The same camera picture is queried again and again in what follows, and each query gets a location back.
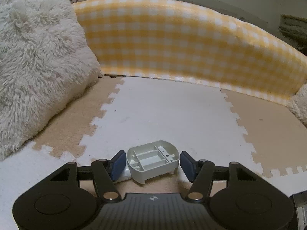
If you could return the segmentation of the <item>right white fluffy pillow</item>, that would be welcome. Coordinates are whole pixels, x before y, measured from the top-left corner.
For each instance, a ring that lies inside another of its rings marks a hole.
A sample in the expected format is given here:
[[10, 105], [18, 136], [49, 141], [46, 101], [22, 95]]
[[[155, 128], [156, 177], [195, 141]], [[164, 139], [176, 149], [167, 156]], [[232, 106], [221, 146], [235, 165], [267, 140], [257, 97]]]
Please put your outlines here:
[[307, 126], [307, 84], [288, 101], [287, 107], [304, 126]]

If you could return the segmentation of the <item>white fluffy pillow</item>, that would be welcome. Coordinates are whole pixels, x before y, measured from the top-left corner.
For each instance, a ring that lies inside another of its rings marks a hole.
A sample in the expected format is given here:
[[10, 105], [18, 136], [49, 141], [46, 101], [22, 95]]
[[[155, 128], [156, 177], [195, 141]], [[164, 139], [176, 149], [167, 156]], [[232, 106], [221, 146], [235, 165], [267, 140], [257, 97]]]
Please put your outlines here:
[[288, 101], [287, 107], [304, 126], [307, 126], [307, 84]]
[[69, 0], [1, 0], [1, 159], [99, 77]]

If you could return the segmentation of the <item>left white fluffy pillow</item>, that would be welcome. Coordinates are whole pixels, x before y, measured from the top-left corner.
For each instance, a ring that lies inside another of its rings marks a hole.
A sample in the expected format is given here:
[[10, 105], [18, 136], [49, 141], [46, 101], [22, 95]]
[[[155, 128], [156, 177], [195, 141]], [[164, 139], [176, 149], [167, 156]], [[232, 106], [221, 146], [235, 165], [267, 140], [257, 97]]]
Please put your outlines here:
[[69, 0], [1, 0], [1, 159], [99, 77]]

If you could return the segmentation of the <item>yellow gingham bed cover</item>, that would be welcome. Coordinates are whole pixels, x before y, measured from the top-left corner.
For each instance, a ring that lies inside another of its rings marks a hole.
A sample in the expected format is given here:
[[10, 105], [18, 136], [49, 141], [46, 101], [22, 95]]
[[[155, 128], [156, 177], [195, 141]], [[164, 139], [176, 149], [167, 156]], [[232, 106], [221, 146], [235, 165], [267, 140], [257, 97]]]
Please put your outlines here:
[[105, 74], [185, 81], [285, 105], [306, 83], [306, 56], [265, 30], [174, 0], [73, 4]]

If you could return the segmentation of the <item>folded blankets on shelf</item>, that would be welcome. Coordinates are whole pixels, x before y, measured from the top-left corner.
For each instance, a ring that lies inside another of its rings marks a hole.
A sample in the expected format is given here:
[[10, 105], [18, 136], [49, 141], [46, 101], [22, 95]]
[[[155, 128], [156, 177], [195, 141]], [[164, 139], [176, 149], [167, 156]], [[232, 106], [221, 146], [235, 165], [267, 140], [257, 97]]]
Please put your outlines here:
[[281, 15], [279, 31], [298, 51], [306, 52], [306, 18]]

